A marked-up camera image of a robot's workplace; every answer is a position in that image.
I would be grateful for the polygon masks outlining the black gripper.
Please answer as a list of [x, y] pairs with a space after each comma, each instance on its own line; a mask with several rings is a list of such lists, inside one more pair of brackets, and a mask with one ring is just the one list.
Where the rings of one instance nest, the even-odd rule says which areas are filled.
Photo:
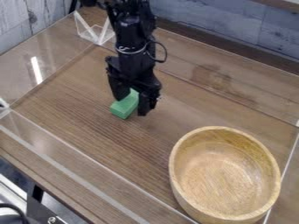
[[145, 116], [154, 109], [160, 97], [161, 82], [154, 76], [154, 43], [140, 47], [116, 45], [116, 56], [106, 56], [106, 77], [112, 95], [121, 101], [130, 88], [138, 93], [137, 115]]

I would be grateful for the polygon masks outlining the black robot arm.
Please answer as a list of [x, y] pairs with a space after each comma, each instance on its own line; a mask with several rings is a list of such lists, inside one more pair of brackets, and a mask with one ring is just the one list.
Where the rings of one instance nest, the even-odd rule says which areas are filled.
[[116, 34], [116, 56], [105, 58], [112, 95], [121, 101], [133, 89], [138, 93], [137, 114], [145, 116], [154, 109], [162, 87], [154, 76], [154, 64], [164, 62], [156, 58], [156, 16], [149, 0], [113, 0], [105, 6]]

